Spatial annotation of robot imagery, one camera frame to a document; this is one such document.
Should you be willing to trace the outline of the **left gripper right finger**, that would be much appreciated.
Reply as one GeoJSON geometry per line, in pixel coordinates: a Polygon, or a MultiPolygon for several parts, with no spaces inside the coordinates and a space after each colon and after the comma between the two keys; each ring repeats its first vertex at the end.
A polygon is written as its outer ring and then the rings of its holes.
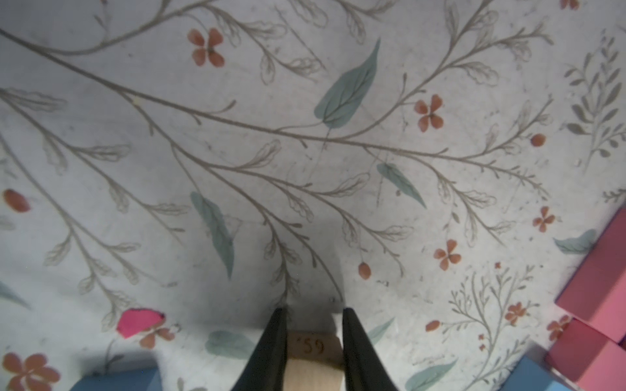
{"type": "Polygon", "coordinates": [[[347,391],[397,391],[356,312],[342,312],[342,343],[347,391]]]}

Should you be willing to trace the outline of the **tan block front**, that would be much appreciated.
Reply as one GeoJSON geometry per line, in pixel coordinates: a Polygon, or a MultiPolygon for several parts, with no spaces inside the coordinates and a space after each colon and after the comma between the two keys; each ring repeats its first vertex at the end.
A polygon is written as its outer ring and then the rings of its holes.
{"type": "Polygon", "coordinates": [[[336,335],[288,331],[283,391],[340,391],[344,371],[342,343],[336,335]]]}

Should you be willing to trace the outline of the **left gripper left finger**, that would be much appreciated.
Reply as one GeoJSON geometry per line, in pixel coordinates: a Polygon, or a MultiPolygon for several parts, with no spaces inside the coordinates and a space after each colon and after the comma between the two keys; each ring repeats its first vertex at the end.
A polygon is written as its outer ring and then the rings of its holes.
{"type": "Polygon", "coordinates": [[[232,391],[282,391],[288,358],[287,309],[274,310],[232,391]]]}

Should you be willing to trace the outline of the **blue block front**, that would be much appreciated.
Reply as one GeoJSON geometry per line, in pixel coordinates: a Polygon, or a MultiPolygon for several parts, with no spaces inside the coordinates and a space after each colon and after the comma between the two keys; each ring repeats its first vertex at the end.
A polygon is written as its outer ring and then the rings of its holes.
{"type": "Polygon", "coordinates": [[[71,391],[163,391],[158,368],[86,376],[71,391]]]}

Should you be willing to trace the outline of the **pink block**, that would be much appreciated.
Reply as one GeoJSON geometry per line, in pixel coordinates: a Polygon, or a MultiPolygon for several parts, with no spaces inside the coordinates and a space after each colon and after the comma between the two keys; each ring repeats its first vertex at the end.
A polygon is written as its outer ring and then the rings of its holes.
{"type": "Polygon", "coordinates": [[[549,349],[545,361],[584,390],[625,390],[625,349],[576,319],[549,349]]]}
{"type": "Polygon", "coordinates": [[[625,338],[625,209],[618,210],[556,300],[614,342],[625,338]]]}

